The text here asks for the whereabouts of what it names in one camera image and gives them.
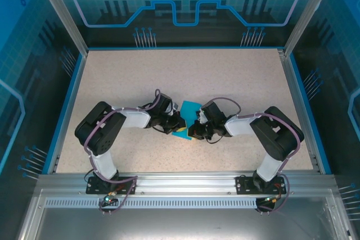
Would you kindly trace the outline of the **blue paper sheet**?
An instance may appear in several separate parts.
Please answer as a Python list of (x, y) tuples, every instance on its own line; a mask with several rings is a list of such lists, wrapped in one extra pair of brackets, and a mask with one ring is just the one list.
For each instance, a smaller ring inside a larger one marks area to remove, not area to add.
[(191, 140), (192, 137), (188, 136), (188, 129), (191, 125), (195, 123), (197, 120), (196, 112), (199, 111), (201, 108), (200, 103), (191, 102), (191, 101), (183, 101), (180, 115), (185, 120), (186, 128), (180, 132), (173, 132), (172, 135), (175, 137)]

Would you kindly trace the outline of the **steel tray panel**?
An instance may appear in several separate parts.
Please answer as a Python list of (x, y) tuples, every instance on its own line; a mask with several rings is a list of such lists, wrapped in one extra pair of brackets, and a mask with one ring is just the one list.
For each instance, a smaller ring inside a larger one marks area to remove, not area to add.
[[(98, 198), (92, 196), (65, 198)], [(293, 197), (255, 209), (48, 209), (31, 200), (16, 240), (360, 240), (341, 201)]]

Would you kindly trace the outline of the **blue table edge strip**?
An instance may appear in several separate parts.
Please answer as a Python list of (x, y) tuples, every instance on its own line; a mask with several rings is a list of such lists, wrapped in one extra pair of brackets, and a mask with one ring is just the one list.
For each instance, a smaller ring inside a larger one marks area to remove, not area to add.
[(301, 129), (305, 136), (307, 149), (312, 155), (315, 155), (317, 160), (318, 170), (321, 174), (331, 175), (332, 171), (326, 157), (318, 128), (310, 107), (309, 99), (305, 91), (303, 80), (293, 54), (289, 56), (288, 60), (290, 77), (294, 80), (292, 84), (292, 97), (296, 112), (300, 121)]
[(80, 81), (83, 75), (84, 66), (86, 64), (86, 56), (79, 55), (75, 65), (73, 75), (71, 77), (69, 87), (62, 105), (62, 109), (58, 118), (53, 138), (48, 150), (42, 174), (52, 174), (56, 171), (59, 157), (64, 145), (66, 132), (68, 130), (71, 113), (75, 104), (75, 99), (79, 89)]

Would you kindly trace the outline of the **aluminium mounting rail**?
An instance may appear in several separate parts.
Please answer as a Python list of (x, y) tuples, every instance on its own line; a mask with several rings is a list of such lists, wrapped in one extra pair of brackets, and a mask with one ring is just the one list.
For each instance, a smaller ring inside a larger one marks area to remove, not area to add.
[[(135, 173), (138, 176), (136, 197), (234, 197), (235, 177), (252, 176), (252, 171), (215, 171), (191, 173)], [(290, 170), (288, 177), (290, 198), (327, 197), (338, 195), (333, 175), (313, 170)], [(85, 173), (56, 173), (40, 175), (35, 196), (80, 197), (85, 195)]]

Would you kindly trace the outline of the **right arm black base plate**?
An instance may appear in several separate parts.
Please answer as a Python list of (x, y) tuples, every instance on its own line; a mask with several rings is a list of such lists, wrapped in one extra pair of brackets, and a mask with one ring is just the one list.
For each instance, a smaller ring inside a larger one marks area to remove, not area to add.
[(238, 195), (273, 195), (287, 193), (285, 179), (281, 176), (276, 176), (270, 182), (265, 182), (262, 178), (240, 175), (235, 178), (235, 188)]

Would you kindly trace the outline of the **aluminium side rail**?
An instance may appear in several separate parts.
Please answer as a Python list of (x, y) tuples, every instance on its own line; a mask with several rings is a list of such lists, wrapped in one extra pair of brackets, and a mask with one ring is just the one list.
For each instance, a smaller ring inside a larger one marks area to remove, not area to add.
[(278, 54), (299, 120), (299, 127), (304, 133), (304, 142), (306, 144), (310, 161), (312, 163), (313, 171), (319, 174), (324, 174), (325, 171), (323, 169), (318, 144), (313, 133), (311, 121), (305, 106), (300, 84), (295, 74), (294, 66), (291, 60), (285, 56), (285, 53), (282, 49), (278, 50)]

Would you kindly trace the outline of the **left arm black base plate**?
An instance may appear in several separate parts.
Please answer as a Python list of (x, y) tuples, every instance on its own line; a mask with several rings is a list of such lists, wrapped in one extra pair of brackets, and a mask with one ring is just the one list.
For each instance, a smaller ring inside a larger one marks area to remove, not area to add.
[(133, 181), (128, 181), (120, 184), (109, 183), (101, 180), (97, 176), (89, 177), (87, 180), (86, 194), (108, 194), (116, 192), (116, 194), (125, 195), (129, 191)]

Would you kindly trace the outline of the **aluminium frame post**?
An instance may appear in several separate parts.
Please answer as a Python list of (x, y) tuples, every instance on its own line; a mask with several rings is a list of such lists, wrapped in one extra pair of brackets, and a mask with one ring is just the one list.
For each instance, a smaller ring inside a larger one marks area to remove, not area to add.
[(79, 52), (88, 56), (88, 47), (63, 0), (49, 0)]
[(316, 12), (318, 6), (322, 0), (309, 0), (304, 11), (299, 17), (293, 31), (291, 32), (283, 49), (283, 54), (286, 58), (289, 58), (301, 36), (303, 35), (306, 27)]

